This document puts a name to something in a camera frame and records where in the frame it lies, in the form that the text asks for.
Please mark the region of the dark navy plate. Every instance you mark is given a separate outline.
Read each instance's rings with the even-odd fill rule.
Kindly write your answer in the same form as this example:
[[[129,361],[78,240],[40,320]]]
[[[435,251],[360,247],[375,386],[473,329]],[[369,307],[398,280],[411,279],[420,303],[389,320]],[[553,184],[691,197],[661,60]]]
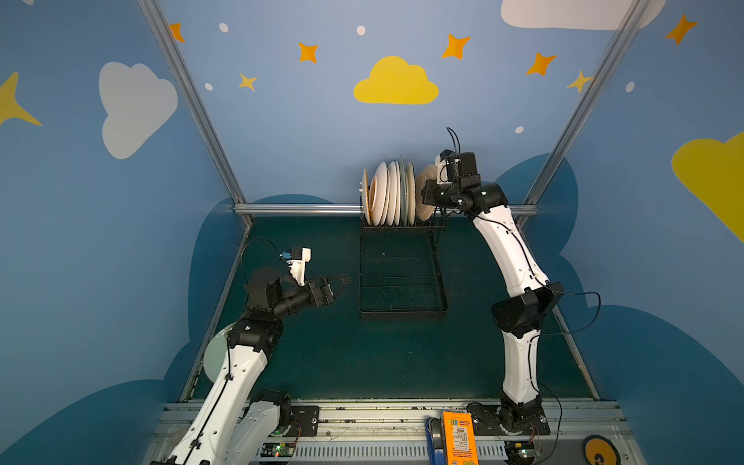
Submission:
[[[428,221],[436,210],[436,205],[430,199],[430,181],[436,182],[437,168],[435,165],[428,165],[422,169],[415,180],[416,193],[416,217],[420,222]]]

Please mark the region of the cream floral plate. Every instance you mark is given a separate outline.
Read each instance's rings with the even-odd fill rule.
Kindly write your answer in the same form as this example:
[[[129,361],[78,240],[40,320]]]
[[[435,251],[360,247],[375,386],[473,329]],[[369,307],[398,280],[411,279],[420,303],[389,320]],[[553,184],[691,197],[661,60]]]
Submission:
[[[406,224],[413,226],[416,222],[416,180],[414,166],[408,162],[405,169],[406,180]]]

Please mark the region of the grey-green plain plate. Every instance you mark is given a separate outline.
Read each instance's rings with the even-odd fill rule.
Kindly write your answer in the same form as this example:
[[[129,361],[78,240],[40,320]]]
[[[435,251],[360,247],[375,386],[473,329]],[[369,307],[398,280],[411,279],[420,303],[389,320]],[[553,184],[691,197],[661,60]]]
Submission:
[[[409,217],[408,197],[409,195],[408,195],[407,162],[403,157],[400,157],[399,159],[403,160],[403,166],[404,166],[404,172],[405,172],[405,191],[404,191],[404,196],[403,196],[403,215],[402,215],[403,224],[401,226],[407,227],[409,225],[409,219],[408,219]]]

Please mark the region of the black wire dish rack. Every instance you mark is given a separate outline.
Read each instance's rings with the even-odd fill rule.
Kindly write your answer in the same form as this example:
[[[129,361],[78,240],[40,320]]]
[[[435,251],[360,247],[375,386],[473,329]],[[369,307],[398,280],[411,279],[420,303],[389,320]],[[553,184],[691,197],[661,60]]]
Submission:
[[[360,217],[358,313],[368,320],[439,319],[448,300],[438,258],[447,226],[440,207],[411,226],[372,226]]]

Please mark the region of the green-rimmed Hao Wei plate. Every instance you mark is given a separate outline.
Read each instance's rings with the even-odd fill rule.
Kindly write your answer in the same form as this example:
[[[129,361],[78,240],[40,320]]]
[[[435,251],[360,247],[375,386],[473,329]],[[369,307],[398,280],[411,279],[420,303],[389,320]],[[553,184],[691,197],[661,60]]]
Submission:
[[[388,165],[382,162],[372,178],[369,199],[370,199],[370,220],[372,226],[381,226],[386,214],[387,192],[388,192]]]

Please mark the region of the woven bamboo plate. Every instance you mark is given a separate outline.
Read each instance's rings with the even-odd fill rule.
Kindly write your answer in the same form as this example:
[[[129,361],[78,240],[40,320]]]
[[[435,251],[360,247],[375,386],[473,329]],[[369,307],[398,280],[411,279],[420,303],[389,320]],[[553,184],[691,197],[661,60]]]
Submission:
[[[368,188],[368,171],[364,169],[362,171],[362,181],[360,182],[360,198],[362,199],[362,217],[364,220],[364,226],[371,225]]]

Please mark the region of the white plate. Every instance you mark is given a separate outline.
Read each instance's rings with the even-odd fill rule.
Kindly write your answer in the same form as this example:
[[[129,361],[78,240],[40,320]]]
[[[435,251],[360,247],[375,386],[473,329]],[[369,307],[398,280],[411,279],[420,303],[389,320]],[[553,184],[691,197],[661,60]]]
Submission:
[[[396,169],[397,169],[397,194],[396,194],[396,202],[395,202],[395,226],[401,226],[403,224],[403,196],[405,191],[405,172],[404,172],[404,166],[403,166],[403,160],[399,159],[396,163]]]

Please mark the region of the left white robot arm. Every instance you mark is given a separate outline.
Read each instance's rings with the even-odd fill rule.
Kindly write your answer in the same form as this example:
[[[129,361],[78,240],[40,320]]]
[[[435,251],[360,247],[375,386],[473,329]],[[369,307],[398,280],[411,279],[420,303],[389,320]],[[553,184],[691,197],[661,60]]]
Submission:
[[[227,333],[227,352],[217,380],[195,420],[163,464],[248,464],[271,434],[290,426],[285,391],[249,395],[269,364],[283,333],[283,320],[307,307],[330,306],[351,281],[347,274],[319,276],[302,284],[272,267],[251,275],[247,303]]]

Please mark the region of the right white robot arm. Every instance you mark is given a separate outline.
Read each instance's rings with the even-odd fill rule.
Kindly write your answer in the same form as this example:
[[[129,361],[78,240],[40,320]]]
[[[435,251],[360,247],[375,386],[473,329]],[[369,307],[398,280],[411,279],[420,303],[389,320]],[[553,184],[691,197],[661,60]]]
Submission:
[[[498,185],[463,188],[458,182],[426,180],[422,201],[466,214],[499,265],[509,298],[491,308],[503,335],[505,355],[498,418],[505,432],[523,432],[544,416],[537,381],[538,345],[544,319],[560,300],[563,287],[550,284],[538,266]]]

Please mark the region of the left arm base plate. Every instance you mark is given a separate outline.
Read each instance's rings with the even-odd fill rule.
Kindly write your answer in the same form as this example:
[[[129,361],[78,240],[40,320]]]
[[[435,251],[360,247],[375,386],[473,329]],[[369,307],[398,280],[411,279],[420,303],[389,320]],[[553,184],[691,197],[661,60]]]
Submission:
[[[316,437],[320,424],[320,407],[317,405],[293,405],[286,437]]]

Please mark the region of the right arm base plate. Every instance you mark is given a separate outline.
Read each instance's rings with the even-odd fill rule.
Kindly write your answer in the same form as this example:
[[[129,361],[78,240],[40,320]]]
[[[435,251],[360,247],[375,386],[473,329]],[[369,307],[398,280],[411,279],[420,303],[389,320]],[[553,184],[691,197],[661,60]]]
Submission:
[[[471,402],[466,411],[472,417],[477,436],[550,434],[540,398],[526,404],[515,404],[509,399],[499,405]]]

